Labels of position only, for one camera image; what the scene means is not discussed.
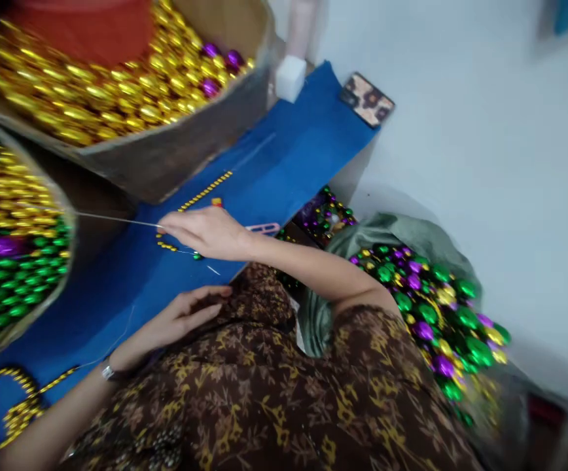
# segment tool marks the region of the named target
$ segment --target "yellow bead strand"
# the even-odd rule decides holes
[[[204,188],[201,192],[199,192],[194,198],[188,200],[186,203],[182,204],[182,206],[180,206],[180,208],[177,210],[180,213],[183,213],[184,211],[186,211],[190,206],[194,205],[197,201],[199,201],[200,199],[202,199],[204,196],[206,196],[208,193],[210,193],[210,191],[214,190],[218,185],[220,185],[221,183],[223,183],[225,180],[227,180],[229,177],[231,177],[233,175],[233,172],[231,171],[227,171],[225,173],[223,173],[223,175],[221,175],[219,178],[217,178],[216,180],[214,180],[212,182],[212,184],[208,185],[206,188]],[[157,239],[161,239],[162,238],[162,234],[156,234],[155,237]],[[177,247],[168,244],[166,242],[163,241],[158,241],[158,245],[163,248],[163,249],[169,249],[171,252],[177,252]]]
[[[38,389],[33,378],[19,367],[7,367],[0,369],[0,376],[11,376],[17,382],[27,397],[11,407],[7,411],[3,422],[5,423],[5,441],[0,443],[0,450],[9,445],[22,431],[36,418],[44,413],[42,407],[41,395],[50,388],[63,381],[77,370],[77,367],[71,368],[59,377],[51,381],[42,389]]]

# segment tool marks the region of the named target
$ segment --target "person's right hand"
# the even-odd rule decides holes
[[[168,213],[158,232],[169,233],[204,257],[247,261],[251,245],[260,237],[238,224],[222,207],[209,206],[187,213]]]

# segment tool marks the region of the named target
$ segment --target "hand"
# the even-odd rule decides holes
[[[187,213],[169,213],[158,229],[169,233],[201,255],[219,260],[246,261],[252,244],[260,235],[238,224],[222,207],[209,206]]]
[[[114,350],[110,365],[116,371],[128,371],[134,368],[149,352],[180,340],[219,314],[221,304],[214,304],[192,313],[192,308],[200,300],[206,296],[226,298],[231,294],[232,288],[226,286],[207,286],[180,293],[162,312]]]

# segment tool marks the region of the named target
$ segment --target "brown floral dress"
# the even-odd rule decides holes
[[[272,269],[233,286],[217,324],[118,392],[64,468],[480,469],[399,316],[349,309],[317,360]]]

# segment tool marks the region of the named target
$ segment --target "leopard print phone case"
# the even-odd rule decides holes
[[[380,126],[395,108],[389,97],[358,72],[341,89],[340,99],[372,128]]]

